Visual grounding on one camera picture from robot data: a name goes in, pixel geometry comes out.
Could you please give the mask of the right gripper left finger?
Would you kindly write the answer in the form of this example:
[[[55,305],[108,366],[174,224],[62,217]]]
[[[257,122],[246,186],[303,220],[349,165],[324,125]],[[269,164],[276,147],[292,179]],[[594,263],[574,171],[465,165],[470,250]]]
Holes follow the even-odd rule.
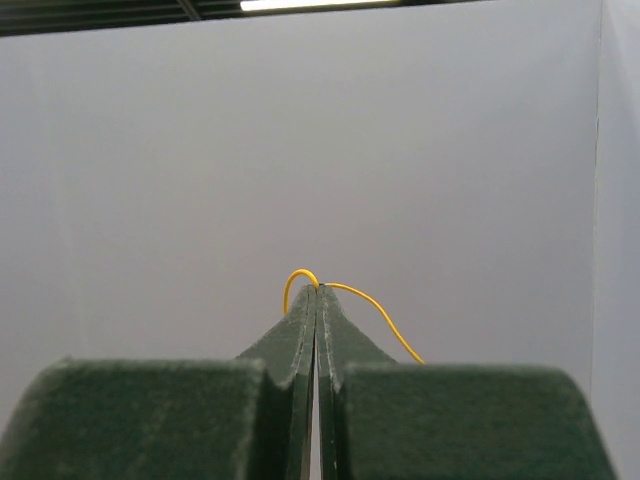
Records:
[[[317,294],[231,360],[71,359],[1,437],[5,479],[305,479]]]

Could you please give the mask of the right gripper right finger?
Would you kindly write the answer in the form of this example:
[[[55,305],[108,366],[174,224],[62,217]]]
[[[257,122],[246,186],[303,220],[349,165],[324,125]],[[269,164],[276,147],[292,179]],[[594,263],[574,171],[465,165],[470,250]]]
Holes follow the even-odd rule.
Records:
[[[321,286],[316,300],[326,479],[613,479],[587,400],[539,365],[400,363]]]

